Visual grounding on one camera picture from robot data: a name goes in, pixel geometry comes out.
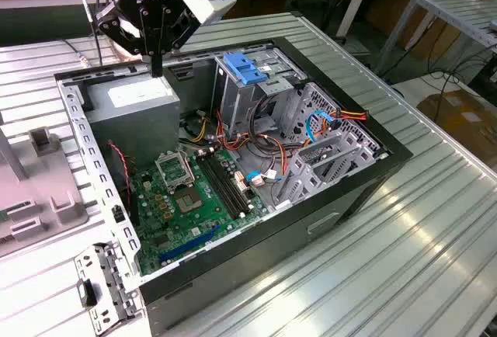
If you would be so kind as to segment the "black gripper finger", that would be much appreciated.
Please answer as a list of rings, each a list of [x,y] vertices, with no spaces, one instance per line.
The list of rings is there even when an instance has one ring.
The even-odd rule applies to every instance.
[[[200,27],[199,20],[187,8],[164,6],[157,53],[157,76],[163,75],[163,58],[179,50]]]
[[[96,24],[127,53],[140,55],[151,76],[157,78],[158,41],[148,24],[150,14],[137,0],[112,2],[97,13]]]

